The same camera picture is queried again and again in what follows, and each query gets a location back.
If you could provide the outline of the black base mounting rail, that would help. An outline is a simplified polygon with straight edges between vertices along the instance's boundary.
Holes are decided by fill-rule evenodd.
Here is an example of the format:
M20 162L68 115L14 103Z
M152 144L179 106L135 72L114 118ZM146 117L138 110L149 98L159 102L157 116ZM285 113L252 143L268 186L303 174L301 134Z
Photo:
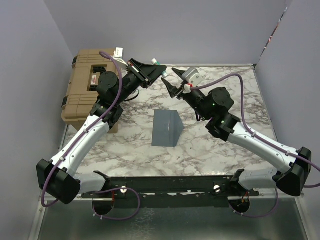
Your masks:
M239 184L242 170L235 175L204 176L137 176L108 177L103 193L88 192L81 196L116 208L227 208L228 199L256 197L258 191Z

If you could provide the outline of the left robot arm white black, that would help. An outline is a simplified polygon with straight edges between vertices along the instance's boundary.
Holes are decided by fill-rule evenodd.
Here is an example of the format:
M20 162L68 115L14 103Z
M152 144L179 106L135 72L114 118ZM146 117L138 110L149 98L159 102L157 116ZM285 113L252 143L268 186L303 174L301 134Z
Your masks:
M133 58L125 67L125 76L120 70L100 74L97 101L83 126L60 152L36 165L43 195L50 194L67 205L82 193L94 192L101 198L110 193L106 175L94 172L81 177L77 170L96 142L118 122L123 113L121 103L139 87L150 87L167 69L166 65L143 64Z

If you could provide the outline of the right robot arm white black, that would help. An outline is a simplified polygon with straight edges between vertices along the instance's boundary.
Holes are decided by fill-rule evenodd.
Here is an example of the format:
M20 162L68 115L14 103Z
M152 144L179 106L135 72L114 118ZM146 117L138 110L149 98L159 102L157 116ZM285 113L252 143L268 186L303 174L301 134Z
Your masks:
M225 87L216 87L207 95L200 86L202 77L195 68L186 71L173 69L182 79L180 87L171 85L164 78L171 98L182 99L197 113L215 138L238 145L271 164L271 168L262 170L239 170L229 189L240 196L246 191L259 188L279 189L283 193L299 197L311 172L309 149L295 149L274 141L255 131L245 122L244 114L237 117L229 112L234 105L230 93Z

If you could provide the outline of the grey paper envelope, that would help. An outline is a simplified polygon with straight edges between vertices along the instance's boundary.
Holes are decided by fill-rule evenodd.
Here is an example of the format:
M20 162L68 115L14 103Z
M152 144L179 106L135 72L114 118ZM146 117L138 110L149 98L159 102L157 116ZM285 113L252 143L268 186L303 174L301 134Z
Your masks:
M154 111L152 142L153 147L176 147L184 130L177 110L157 109Z

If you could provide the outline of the green white glue stick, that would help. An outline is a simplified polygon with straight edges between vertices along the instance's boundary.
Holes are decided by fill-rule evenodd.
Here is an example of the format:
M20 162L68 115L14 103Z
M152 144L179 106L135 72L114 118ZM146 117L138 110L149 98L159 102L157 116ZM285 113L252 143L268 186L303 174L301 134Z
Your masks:
M166 71L163 71L163 72L162 72L162 77L163 77L163 78L166 78L167 76L168 76L167 72L166 72Z

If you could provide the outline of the tan plastic tool case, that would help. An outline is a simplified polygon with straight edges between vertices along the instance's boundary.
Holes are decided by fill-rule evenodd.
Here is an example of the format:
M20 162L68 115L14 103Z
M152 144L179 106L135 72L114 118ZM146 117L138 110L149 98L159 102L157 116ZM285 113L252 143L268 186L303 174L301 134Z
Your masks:
M111 60L102 57L100 49L81 49L72 61L66 95L62 101L62 120L77 131L85 123L97 101L98 79L104 72L117 73Z

